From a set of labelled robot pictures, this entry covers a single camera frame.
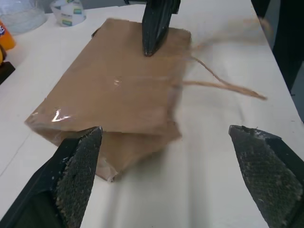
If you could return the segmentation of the yellow brown rounded object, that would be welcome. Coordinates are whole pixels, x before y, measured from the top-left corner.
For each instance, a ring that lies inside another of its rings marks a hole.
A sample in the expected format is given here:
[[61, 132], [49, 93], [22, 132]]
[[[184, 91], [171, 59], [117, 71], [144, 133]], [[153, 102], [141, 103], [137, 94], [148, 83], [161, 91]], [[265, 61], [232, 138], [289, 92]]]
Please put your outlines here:
[[5, 51], [5, 49], [2, 47], [2, 45], [0, 44], [0, 65], [4, 62], [4, 60], [6, 59], [7, 53]]

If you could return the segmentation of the black block stand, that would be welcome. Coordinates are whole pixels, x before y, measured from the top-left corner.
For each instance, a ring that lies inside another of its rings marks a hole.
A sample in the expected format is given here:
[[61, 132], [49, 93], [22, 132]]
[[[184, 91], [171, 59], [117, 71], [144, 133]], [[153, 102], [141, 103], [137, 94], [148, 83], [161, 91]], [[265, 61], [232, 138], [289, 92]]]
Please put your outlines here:
[[0, 64], [0, 85], [15, 71], [15, 67], [10, 62]]

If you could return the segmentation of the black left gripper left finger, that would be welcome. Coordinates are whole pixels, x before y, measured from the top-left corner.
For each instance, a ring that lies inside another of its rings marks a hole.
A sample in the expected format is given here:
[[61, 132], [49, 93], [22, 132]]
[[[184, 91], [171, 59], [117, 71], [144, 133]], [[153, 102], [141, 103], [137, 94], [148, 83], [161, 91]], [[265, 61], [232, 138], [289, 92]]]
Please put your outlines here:
[[102, 127], [76, 132], [29, 179], [0, 228], [80, 228], [91, 195]]

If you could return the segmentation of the orange soda bottle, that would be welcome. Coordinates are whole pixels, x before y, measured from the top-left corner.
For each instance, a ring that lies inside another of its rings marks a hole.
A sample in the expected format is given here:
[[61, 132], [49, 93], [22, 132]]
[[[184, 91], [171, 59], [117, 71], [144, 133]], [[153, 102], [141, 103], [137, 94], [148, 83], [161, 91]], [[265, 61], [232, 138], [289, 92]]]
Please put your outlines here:
[[16, 42], [8, 29], [0, 20], [0, 45], [6, 50], [11, 50], [15, 47]]

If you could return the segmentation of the clear plastic container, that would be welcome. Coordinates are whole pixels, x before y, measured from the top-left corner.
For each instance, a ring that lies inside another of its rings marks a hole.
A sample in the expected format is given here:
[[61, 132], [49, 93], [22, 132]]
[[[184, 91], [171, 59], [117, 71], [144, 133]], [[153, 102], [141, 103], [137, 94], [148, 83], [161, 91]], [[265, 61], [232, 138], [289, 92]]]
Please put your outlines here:
[[32, 31], [47, 21], [40, 0], [0, 0], [0, 21], [12, 35]]

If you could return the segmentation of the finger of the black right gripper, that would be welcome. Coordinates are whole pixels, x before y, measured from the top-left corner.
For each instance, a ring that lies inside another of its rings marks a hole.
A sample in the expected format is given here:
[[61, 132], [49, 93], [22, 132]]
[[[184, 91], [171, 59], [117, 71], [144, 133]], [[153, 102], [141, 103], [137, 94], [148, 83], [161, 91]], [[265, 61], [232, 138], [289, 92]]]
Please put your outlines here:
[[142, 45], [146, 57], [154, 54], [156, 48], [157, 0], [147, 0], [142, 19]]
[[153, 0], [152, 54], [163, 44], [169, 29], [172, 0]]

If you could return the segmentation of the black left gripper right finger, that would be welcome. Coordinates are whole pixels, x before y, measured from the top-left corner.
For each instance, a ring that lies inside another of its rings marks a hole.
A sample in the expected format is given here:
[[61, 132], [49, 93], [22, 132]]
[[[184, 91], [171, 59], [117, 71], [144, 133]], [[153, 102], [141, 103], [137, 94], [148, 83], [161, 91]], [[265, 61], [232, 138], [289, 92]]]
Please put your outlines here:
[[304, 161], [265, 131], [228, 131], [244, 183], [269, 228], [304, 228]]

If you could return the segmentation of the dark furniture panel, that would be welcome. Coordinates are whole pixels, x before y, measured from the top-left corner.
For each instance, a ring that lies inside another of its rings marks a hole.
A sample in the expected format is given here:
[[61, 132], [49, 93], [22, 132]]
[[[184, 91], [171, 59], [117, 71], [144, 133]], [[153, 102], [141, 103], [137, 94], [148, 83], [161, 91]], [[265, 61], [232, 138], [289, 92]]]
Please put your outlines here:
[[273, 54], [289, 91], [304, 61], [304, 0], [280, 0]]

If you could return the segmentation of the brown paper bag twine handles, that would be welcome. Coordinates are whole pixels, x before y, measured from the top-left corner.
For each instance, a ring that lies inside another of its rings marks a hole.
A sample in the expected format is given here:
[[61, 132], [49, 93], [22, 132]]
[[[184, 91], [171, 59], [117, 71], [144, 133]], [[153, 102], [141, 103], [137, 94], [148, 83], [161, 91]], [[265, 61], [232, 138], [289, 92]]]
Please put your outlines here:
[[26, 125], [54, 145], [95, 126], [104, 131], [96, 174], [112, 182], [121, 172], [164, 149], [181, 133], [174, 119], [184, 86], [205, 86], [265, 100], [221, 78], [184, 80], [193, 56], [191, 33], [169, 28], [161, 47], [146, 57], [142, 25], [108, 18], [62, 75]]

